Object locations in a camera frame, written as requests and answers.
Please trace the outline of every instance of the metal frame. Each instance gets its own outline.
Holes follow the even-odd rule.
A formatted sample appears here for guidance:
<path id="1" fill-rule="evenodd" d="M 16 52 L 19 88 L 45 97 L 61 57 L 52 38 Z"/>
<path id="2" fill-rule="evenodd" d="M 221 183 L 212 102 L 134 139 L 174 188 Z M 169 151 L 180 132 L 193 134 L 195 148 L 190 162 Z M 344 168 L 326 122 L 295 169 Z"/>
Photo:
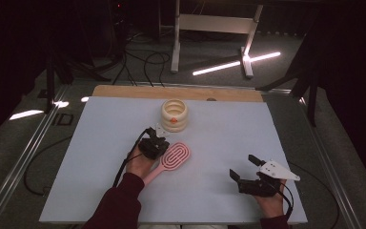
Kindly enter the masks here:
<path id="1" fill-rule="evenodd" d="M 252 71 L 252 65 L 249 57 L 249 49 L 251 48 L 252 41 L 254 40 L 254 34 L 256 32 L 262 10 L 263 6 L 258 5 L 254 18 L 180 14 L 180 0 L 176 0 L 176 13 L 174 18 L 174 46 L 171 72 L 178 73 L 179 71 L 180 30 L 221 31 L 248 34 L 245 47 L 241 48 L 241 53 L 242 64 L 246 77 L 252 78 L 254 73 Z"/>
<path id="2" fill-rule="evenodd" d="M 300 99 L 299 107 L 302 112 L 305 114 L 305 108 L 307 107 L 306 102 L 303 98 Z M 304 115 L 304 118 L 307 122 L 309 122 L 309 117 L 307 114 Z M 333 190 L 337 203 L 339 205 L 342 216 L 344 217 L 344 221 L 347 224 L 348 228 L 358 229 L 362 228 L 361 223 L 356 215 L 356 211 L 349 200 L 349 197 L 346 192 L 346 188 L 343 187 L 341 183 L 340 177 L 338 177 L 335 165 L 332 163 L 329 158 L 328 152 L 326 151 L 322 139 L 319 136 L 316 128 L 312 125 L 309 125 L 310 133 L 313 137 L 314 144 L 317 148 L 317 157 L 320 160 L 320 164 L 322 165 L 323 171 L 328 179 L 328 182 Z"/>
<path id="3" fill-rule="evenodd" d="M 69 85 L 61 86 L 55 100 L 61 101 L 65 97 L 69 87 Z M 13 166 L 13 168 L 10 170 L 7 177 L 5 178 L 5 181 L 0 188 L 0 216 L 4 211 L 8 201 L 10 200 L 10 197 L 13 194 L 17 184 L 22 178 L 22 175 L 24 174 L 27 166 L 30 164 L 32 158 L 34 157 L 34 154 L 37 151 L 37 148 L 43 140 L 52 121 L 54 120 L 55 114 L 57 113 L 58 109 L 58 105 L 53 105 L 51 111 L 44 116 L 33 136 L 31 137 L 28 146 L 25 148 L 22 155 L 19 157 L 16 164 Z"/>

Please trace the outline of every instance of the wooden board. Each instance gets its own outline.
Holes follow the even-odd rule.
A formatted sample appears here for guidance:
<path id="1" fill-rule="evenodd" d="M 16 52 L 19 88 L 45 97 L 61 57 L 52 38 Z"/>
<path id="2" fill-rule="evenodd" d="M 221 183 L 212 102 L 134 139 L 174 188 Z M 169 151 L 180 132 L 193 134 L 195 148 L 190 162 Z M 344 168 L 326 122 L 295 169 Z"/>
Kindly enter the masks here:
<path id="1" fill-rule="evenodd" d="M 100 85 L 93 96 L 133 98 L 179 98 L 192 100 L 215 99 L 217 101 L 263 102 L 260 92 L 247 89 L 216 88 L 161 88 Z"/>

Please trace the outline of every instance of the fluorescent light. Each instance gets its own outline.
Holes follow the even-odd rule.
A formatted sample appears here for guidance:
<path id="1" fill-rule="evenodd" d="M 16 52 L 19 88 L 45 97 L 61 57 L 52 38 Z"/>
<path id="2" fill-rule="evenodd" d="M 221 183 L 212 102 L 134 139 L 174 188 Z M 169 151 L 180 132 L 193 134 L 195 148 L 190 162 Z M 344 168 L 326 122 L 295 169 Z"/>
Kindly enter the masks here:
<path id="1" fill-rule="evenodd" d="M 253 58 L 251 58 L 249 55 L 245 55 L 245 56 L 243 56 L 243 60 L 244 61 L 255 62 L 257 60 L 268 59 L 268 58 L 276 57 L 276 56 L 279 56 L 279 55 L 281 55 L 280 52 L 273 52 L 273 53 L 270 53 L 270 54 L 260 55 L 258 57 L 253 57 Z"/>
<path id="2" fill-rule="evenodd" d="M 253 57 L 253 58 L 251 58 L 249 55 L 245 55 L 245 56 L 243 56 L 243 61 L 255 62 L 255 61 L 258 61 L 258 60 L 268 59 L 268 58 L 276 57 L 276 56 L 279 56 L 279 55 L 281 55 L 280 52 L 273 52 L 273 53 L 270 53 L 270 54 L 260 55 L 258 57 Z M 240 65 L 240 61 L 235 61 L 233 63 L 218 65 L 218 66 L 211 67 L 209 69 L 195 71 L 195 72 L 193 72 L 193 75 L 199 75 L 199 74 L 203 74 L 203 73 L 215 72 L 215 71 L 218 71 L 218 70 L 228 69 L 230 67 L 238 66 L 238 65 Z"/>
<path id="3" fill-rule="evenodd" d="M 12 115 L 10 117 L 10 120 L 19 119 L 19 118 L 26 117 L 26 116 L 31 116 L 31 115 L 37 115 L 37 114 L 41 114 L 41 113 L 43 113 L 43 111 L 29 110 L 29 111 L 26 111 L 26 112 L 22 112 L 22 113 Z"/>
<path id="4" fill-rule="evenodd" d="M 233 63 L 219 65 L 219 66 L 215 66 L 215 67 L 212 67 L 212 68 L 209 68 L 209 69 L 196 71 L 196 72 L 193 72 L 193 75 L 198 75 L 198 74 L 203 74 L 203 73 L 210 73 L 210 72 L 214 72 L 214 71 L 218 71 L 218 70 L 222 70 L 222 69 L 228 69 L 230 67 L 238 66 L 238 65 L 240 65 L 240 61 L 235 61 Z"/>

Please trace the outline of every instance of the human hand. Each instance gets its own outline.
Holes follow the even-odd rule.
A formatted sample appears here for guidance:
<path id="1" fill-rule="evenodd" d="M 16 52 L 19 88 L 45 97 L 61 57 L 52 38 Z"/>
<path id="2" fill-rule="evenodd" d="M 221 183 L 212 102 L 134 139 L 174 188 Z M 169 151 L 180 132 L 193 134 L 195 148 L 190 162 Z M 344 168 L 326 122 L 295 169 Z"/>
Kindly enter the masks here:
<path id="1" fill-rule="evenodd" d="M 137 146 L 133 149 L 129 159 L 130 161 L 126 165 L 126 172 L 135 174 L 142 179 L 147 176 L 155 163 L 155 160 L 144 156 Z"/>
<path id="2" fill-rule="evenodd" d="M 285 184 L 287 180 L 281 179 L 280 182 Z M 284 191 L 284 185 L 280 186 L 281 193 Z M 270 198 L 262 198 L 259 196 L 254 196 L 258 205 L 260 206 L 265 218 L 275 218 L 284 215 L 283 210 L 283 196 L 276 193 Z"/>

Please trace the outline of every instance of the black cable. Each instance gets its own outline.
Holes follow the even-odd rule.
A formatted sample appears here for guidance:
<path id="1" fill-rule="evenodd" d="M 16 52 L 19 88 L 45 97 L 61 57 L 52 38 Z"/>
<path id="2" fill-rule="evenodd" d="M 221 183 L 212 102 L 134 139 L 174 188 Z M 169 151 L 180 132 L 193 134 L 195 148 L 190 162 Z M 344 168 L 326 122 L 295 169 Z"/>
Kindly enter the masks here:
<path id="1" fill-rule="evenodd" d="M 127 65 L 126 65 L 126 71 L 127 71 L 127 78 L 130 80 L 130 82 L 132 83 L 132 85 L 133 86 L 134 85 L 137 86 L 135 80 L 132 77 L 132 74 L 130 73 L 130 69 L 127 67 Z"/>
<path id="2" fill-rule="evenodd" d="M 147 36 L 148 39 L 146 39 L 146 40 L 136 40 L 136 39 L 134 39 L 136 37 L 145 36 L 145 35 L 146 34 L 144 32 L 137 33 L 136 35 L 134 35 L 132 37 L 131 42 L 133 42 L 133 43 L 142 43 L 143 44 L 143 43 L 148 43 L 148 42 L 153 41 L 153 38 L 151 38 L 150 36 Z"/>
<path id="3" fill-rule="evenodd" d="M 123 52 L 123 67 L 121 67 L 121 70 L 118 72 L 117 76 L 115 77 L 115 79 L 112 81 L 112 85 L 115 84 L 115 81 L 117 81 L 118 77 L 120 77 L 121 73 L 124 71 L 124 69 L 126 68 L 126 64 L 127 64 L 127 56 L 125 55 L 125 53 Z"/>
<path id="4" fill-rule="evenodd" d="M 316 181 L 318 181 L 331 195 L 332 199 L 335 201 L 335 207 L 336 207 L 336 217 L 335 217 L 335 222 L 333 223 L 333 225 L 331 226 L 331 229 L 335 228 L 338 222 L 338 219 L 340 217 L 340 207 L 337 203 L 336 197 L 335 195 L 332 193 L 331 189 L 325 184 L 323 183 L 322 180 L 320 180 L 317 176 L 313 175 L 311 172 L 309 172 L 308 170 L 300 167 L 299 165 L 296 165 L 294 163 L 292 163 L 290 160 L 287 160 L 288 163 L 290 163 L 291 165 L 294 165 L 295 167 L 297 167 L 298 169 L 302 170 L 303 172 L 305 172 L 306 174 L 308 174 L 309 176 L 313 177 Z"/>
<path id="5" fill-rule="evenodd" d="M 174 29 L 169 29 L 169 30 L 167 30 L 167 31 L 165 31 L 165 32 L 163 32 L 163 33 L 160 33 L 160 37 L 162 37 L 162 36 L 166 36 L 166 35 L 168 35 L 168 34 L 170 34 L 170 33 L 173 33 L 174 32 Z"/>
<path id="6" fill-rule="evenodd" d="M 136 157 L 139 157 L 139 156 L 142 156 L 143 154 L 139 154 L 139 155 L 137 155 L 137 156 L 133 156 L 132 158 L 130 158 L 127 162 L 130 162 L 131 160 L 133 160 L 134 158 L 136 158 Z"/>
<path id="7" fill-rule="evenodd" d="M 149 63 L 149 62 L 148 62 L 148 60 L 149 60 L 151 57 L 153 57 L 154 55 L 157 55 L 157 54 L 159 54 L 159 55 L 160 55 L 160 57 L 163 59 L 163 63 L 165 63 L 165 58 L 163 58 L 163 55 L 162 55 L 160 52 L 155 52 L 155 53 L 150 54 L 150 55 L 145 59 L 145 63 L 144 63 L 144 74 L 145 74 L 145 76 L 146 76 L 148 79 L 150 79 L 150 77 L 149 77 L 149 76 L 148 76 L 148 74 L 147 74 L 147 69 L 146 69 L 147 64 Z M 161 79 L 161 76 L 162 76 L 162 73 L 163 73 L 163 71 L 164 71 L 164 70 L 165 70 L 165 64 L 162 64 L 162 70 L 160 71 L 159 76 L 158 76 L 158 78 L 159 78 L 159 83 L 162 85 L 162 87 L 165 87 L 165 85 L 163 85 L 163 83 L 162 83 L 162 79 Z"/>
<path id="8" fill-rule="evenodd" d="M 59 141 L 56 141 L 54 143 L 52 143 L 51 145 L 43 148 L 41 151 L 39 151 L 38 153 L 36 153 L 33 158 L 31 159 L 30 163 L 28 164 L 28 166 L 26 167 L 26 170 L 25 170 L 25 173 L 23 174 L 23 184 L 25 185 L 26 189 L 31 192 L 32 194 L 35 194 L 37 196 L 40 196 L 40 197 L 44 197 L 46 195 L 47 192 L 45 192 L 45 189 L 50 189 L 50 187 L 44 187 L 43 188 L 43 193 L 40 193 L 40 192 L 37 192 L 37 191 L 34 191 L 31 189 L 31 187 L 29 186 L 28 184 L 28 171 L 29 171 L 29 168 L 30 166 L 32 165 L 32 163 L 37 159 L 38 156 L 40 156 L 42 153 L 44 153 L 45 151 L 47 151 L 49 148 L 59 144 L 59 143 L 62 143 L 66 140 L 69 140 L 72 138 L 72 135 L 71 136 L 67 136 Z"/>
<path id="9" fill-rule="evenodd" d="M 129 157 L 132 154 L 133 150 L 135 149 L 135 147 L 138 145 L 139 141 L 141 140 L 142 136 L 147 132 L 147 130 L 143 131 L 141 133 L 141 135 L 138 137 L 138 139 L 135 141 L 135 143 L 132 146 L 132 149 L 129 151 L 129 153 L 127 154 L 127 157 L 123 160 L 123 163 L 120 166 L 120 169 L 117 172 L 117 175 L 115 176 L 114 179 L 114 184 L 112 185 L 113 187 L 116 187 L 118 185 L 118 181 L 121 178 L 121 174 L 123 173 L 124 168 L 126 167 L 127 163 L 129 162 Z"/>
<path id="10" fill-rule="evenodd" d="M 293 198 L 293 193 L 290 191 L 290 189 L 283 183 L 280 183 L 281 185 L 283 185 L 287 190 L 288 192 L 290 193 L 291 195 L 291 198 L 292 198 L 292 201 L 293 202 L 290 202 L 290 200 L 279 190 L 279 189 L 276 189 L 273 184 L 271 184 L 270 182 L 267 182 L 266 180 L 264 179 L 261 179 L 260 181 L 264 182 L 265 184 L 269 185 L 270 187 L 272 187 L 279 195 L 281 195 L 284 200 L 287 202 L 288 204 L 288 209 L 287 209 L 287 212 L 285 214 L 287 220 L 290 218 L 290 215 L 291 213 L 293 212 L 293 209 L 294 209 L 294 198 Z"/>
<path id="11" fill-rule="evenodd" d="M 130 52 L 127 52 L 126 51 L 126 54 L 138 59 L 138 60 L 141 60 L 144 62 L 144 74 L 145 74 L 145 77 L 147 78 L 147 80 L 150 82 L 151 86 L 153 86 L 153 83 L 151 82 L 151 79 L 148 75 L 148 72 L 147 72 L 147 65 L 148 64 L 154 64 L 154 65 L 162 65 L 162 69 L 159 73 L 159 76 L 158 76 L 158 79 L 159 79 L 159 83 L 162 85 L 162 87 L 165 87 L 165 85 L 163 84 L 162 82 L 162 73 L 163 71 L 165 70 L 165 64 L 171 59 L 171 57 L 167 54 L 167 53 L 164 53 L 164 52 L 156 52 L 156 51 L 151 51 L 151 50 L 131 50 L 131 49 L 127 49 L 129 51 L 141 51 L 141 52 L 152 52 L 150 55 L 147 56 L 147 58 L 143 59 L 139 56 L 136 56 Z M 155 56 L 155 55 L 159 55 L 161 58 L 162 58 L 162 61 L 160 62 L 152 62 L 150 61 L 150 58 Z"/>

